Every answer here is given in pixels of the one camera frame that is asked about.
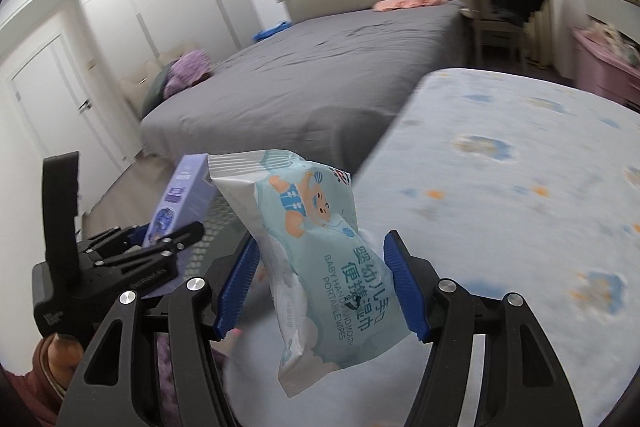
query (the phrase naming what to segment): door handle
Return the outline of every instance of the door handle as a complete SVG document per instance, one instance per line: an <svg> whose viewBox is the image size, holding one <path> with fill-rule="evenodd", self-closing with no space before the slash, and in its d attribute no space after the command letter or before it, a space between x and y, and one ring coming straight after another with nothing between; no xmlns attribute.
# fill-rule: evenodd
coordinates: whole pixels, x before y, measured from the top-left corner
<svg viewBox="0 0 640 427"><path fill-rule="evenodd" d="M84 100L84 102L82 102L82 105L80 107L78 107L78 111L80 112L80 114L82 114L91 108L92 108L91 100L87 99L87 100Z"/></svg>

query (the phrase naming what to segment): pink storage bin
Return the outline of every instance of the pink storage bin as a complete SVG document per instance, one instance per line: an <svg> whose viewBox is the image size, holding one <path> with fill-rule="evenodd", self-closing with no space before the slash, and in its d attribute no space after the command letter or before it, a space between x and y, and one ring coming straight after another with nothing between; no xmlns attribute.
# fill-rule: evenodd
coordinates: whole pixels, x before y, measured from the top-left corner
<svg viewBox="0 0 640 427"><path fill-rule="evenodd" d="M608 49L574 28L578 51L576 87L627 107L640 108L640 70L629 66Z"/></svg>

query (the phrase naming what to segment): gray bedspread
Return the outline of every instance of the gray bedspread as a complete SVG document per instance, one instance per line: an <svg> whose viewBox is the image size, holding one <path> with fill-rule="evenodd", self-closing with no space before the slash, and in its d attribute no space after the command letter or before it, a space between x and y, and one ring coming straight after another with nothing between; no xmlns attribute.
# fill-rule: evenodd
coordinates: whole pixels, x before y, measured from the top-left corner
<svg viewBox="0 0 640 427"><path fill-rule="evenodd" d="M142 121L145 152L286 149L356 172L430 71L464 65L457 1L333 15L233 55Z"/></svg>

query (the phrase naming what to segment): blue cartoon swimsuit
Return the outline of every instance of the blue cartoon swimsuit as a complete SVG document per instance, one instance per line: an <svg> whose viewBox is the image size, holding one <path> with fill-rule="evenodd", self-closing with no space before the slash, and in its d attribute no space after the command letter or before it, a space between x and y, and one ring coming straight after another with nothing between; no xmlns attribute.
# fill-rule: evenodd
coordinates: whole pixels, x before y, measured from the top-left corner
<svg viewBox="0 0 640 427"><path fill-rule="evenodd" d="M285 210L293 210L299 212L302 217L306 217L305 205L302 203L298 188L293 183L289 185L287 192L280 195L280 203Z"/></svg>

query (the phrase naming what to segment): patterned tablecloth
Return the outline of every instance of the patterned tablecloth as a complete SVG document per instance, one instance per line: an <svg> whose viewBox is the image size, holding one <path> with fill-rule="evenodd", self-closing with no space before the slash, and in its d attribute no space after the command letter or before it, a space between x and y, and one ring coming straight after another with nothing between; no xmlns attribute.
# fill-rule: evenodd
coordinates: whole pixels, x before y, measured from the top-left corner
<svg viewBox="0 0 640 427"><path fill-rule="evenodd" d="M598 425L640 364L640 115L530 78L439 71L354 192L372 244L396 229L412 254L468 291L521 293L584 425ZM461 425L473 425L483 344L474 343ZM245 427L403 425L428 357L411 335L287 399L275 378L281 351L273 311L250 317L228 372Z"/></svg>

